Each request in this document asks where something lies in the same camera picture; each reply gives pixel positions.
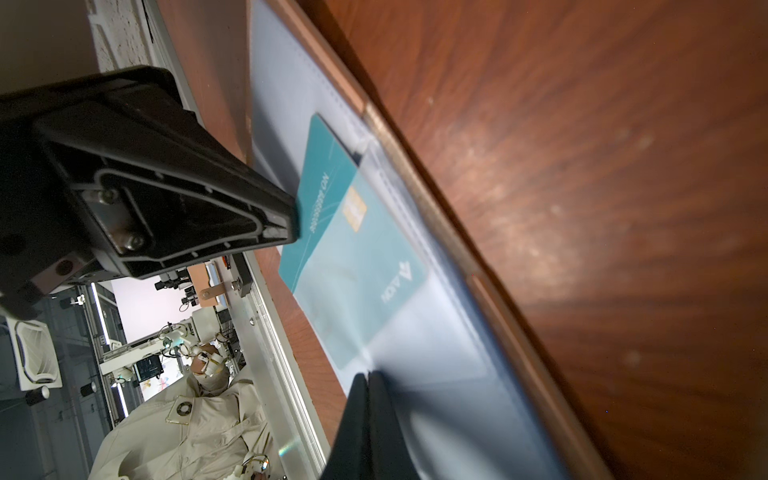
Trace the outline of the tan leather card holder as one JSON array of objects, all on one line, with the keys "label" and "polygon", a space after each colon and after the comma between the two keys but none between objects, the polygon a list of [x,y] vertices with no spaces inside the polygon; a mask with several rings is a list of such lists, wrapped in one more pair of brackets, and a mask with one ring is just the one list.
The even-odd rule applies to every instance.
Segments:
[{"label": "tan leather card holder", "polygon": [[251,151],[293,195],[278,274],[347,396],[330,478],[608,479],[552,375],[293,1],[247,6]]}]

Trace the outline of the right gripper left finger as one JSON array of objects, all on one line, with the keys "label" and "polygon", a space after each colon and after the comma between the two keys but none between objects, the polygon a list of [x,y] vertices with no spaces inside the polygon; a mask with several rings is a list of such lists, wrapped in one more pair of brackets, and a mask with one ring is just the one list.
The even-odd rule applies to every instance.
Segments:
[{"label": "right gripper left finger", "polygon": [[320,479],[370,478],[369,390],[365,374],[354,379]]}]

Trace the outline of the teal card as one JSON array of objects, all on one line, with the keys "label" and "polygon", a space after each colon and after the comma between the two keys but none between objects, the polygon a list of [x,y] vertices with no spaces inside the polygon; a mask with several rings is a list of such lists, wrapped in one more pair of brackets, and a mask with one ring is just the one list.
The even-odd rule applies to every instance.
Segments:
[{"label": "teal card", "polygon": [[279,275],[340,371],[423,285],[426,267],[319,115],[309,124],[297,206],[299,237],[283,248]]}]

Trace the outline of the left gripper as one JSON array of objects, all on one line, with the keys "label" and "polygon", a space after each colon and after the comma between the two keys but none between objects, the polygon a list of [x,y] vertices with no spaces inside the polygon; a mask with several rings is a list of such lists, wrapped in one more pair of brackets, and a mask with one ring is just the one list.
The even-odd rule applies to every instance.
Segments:
[{"label": "left gripper", "polygon": [[144,279],[297,239],[294,198],[179,98],[151,66],[2,95],[2,315],[36,318],[42,298],[98,270],[95,257]]}]

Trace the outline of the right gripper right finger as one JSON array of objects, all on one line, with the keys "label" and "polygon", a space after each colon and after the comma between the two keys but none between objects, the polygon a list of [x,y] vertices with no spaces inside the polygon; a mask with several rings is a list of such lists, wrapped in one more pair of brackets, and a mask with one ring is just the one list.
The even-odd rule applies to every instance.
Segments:
[{"label": "right gripper right finger", "polygon": [[410,457],[384,375],[368,377],[369,442],[374,479],[415,479],[420,476]]}]

